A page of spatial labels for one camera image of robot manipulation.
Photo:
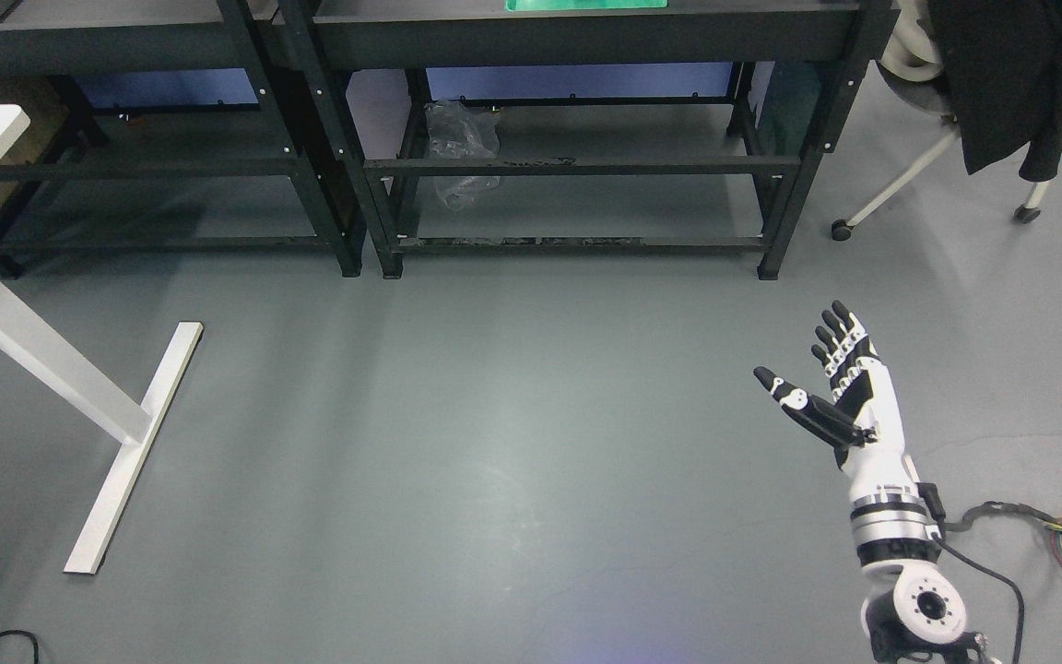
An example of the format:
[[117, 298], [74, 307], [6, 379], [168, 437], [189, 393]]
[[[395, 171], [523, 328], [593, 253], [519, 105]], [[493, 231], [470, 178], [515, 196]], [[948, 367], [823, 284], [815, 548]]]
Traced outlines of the white robot forearm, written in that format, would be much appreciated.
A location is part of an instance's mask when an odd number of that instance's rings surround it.
[[877, 663], [994, 663], [981, 632], [967, 630], [961, 594], [937, 566], [940, 522], [947, 515], [933, 483], [922, 495], [860, 497], [850, 522], [861, 572], [871, 584], [860, 619]]

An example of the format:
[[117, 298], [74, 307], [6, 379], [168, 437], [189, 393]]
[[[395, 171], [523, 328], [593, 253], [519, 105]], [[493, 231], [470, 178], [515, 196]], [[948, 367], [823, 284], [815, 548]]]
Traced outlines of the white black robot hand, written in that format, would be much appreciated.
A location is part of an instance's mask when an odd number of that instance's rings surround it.
[[914, 464], [906, 453], [903, 420], [889, 367], [874, 348], [858, 316], [839, 300], [815, 327], [813, 357], [829, 381], [819, 397], [789, 384], [767, 367], [753, 374], [780, 410], [830, 447], [850, 479], [847, 497], [860, 503], [876, 494], [919, 494]]

